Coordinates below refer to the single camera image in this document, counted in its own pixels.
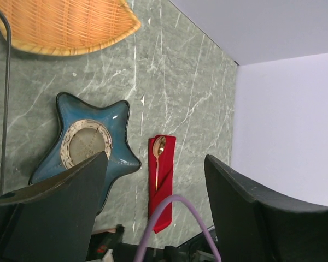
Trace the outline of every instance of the woven tray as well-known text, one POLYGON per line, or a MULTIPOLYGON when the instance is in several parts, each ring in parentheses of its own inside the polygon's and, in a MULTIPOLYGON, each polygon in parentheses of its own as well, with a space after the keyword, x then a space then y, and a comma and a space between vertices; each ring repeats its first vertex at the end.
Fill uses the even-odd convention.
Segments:
MULTIPOLYGON (((113 45, 141 26, 125 0, 0 0, 18 50, 74 56, 113 45)), ((4 24, 0 31, 6 38, 4 24)))

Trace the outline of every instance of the spoon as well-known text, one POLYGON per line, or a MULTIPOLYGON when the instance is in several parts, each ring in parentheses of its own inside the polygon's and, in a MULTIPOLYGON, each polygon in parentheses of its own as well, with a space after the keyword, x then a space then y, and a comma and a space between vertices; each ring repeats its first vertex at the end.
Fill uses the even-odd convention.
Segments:
POLYGON ((164 148, 166 145, 166 138, 165 136, 158 137, 153 144, 153 155, 157 160, 157 169, 155 172, 155 191, 158 190, 158 172, 159 172, 159 156, 163 153, 164 148))

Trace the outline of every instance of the blue star-shaped bowl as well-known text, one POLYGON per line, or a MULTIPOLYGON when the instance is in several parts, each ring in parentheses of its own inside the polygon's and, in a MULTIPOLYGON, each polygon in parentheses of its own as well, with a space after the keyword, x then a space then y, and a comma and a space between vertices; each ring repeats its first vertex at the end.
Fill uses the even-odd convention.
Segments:
POLYGON ((29 183, 38 183, 65 171, 60 150, 68 128, 79 120, 95 120, 107 128, 112 137, 113 147, 108 160, 105 184, 99 204, 99 211, 101 212, 114 181, 121 176, 136 172, 141 167, 141 161, 131 151, 127 142, 126 131, 130 105, 128 101, 122 100, 106 108, 97 108, 69 93, 62 92, 56 97, 56 106, 60 120, 60 135, 32 174, 29 183))

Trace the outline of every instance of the green marble table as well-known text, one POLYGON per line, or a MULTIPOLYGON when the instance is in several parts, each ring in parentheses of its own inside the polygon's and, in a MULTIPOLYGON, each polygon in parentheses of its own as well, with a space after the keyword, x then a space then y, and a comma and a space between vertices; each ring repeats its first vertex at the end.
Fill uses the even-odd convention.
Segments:
MULTIPOLYGON (((129 2, 142 28, 120 43, 67 58, 13 52, 5 191, 24 187, 57 136, 55 97, 72 93, 95 106, 130 102, 128 140, 143 167, 114 183, 95 230, 121 223, 138 243, 147 223, 148 138, 177 137, 173 191, 212 224, 203 161, 230 161, 236 64, 167 0, 129 2)), ((0 144, 4 48, 0 47, 0 144)), ((176 246, 200 232, 181 204, 150 245, 176 246)))

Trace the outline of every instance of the red object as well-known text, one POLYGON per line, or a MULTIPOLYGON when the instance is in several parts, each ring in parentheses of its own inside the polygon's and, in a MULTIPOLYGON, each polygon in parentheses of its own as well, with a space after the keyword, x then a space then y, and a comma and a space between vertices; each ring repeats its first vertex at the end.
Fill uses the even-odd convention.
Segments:
POLYGON ((106 251, 106 249, 107 249, 107 246, 106 246, 106 245, 102 245, 102 246, 100 246, 100 247, 98 248, 97 253, 98 253, 98 254, 103 254, 104 251, 106 251))
MULTIPOLYGON (((159 156, 159 170, 158 170, 158 190, 155 190, 155 177, 156 177, 156 158, 153 155, 154 141, 160 137, 157 135, 148 140, 148 216, 150 217, 155 211, 159 203, 164 198, 173 194, 173 171, 174 171, 174 151, 176 137, 165 135, 166 145, 164 151, 159 156)), ((162 212, 153 231, 157 234, 172 221, 172 204, 170 203, 162 212)))

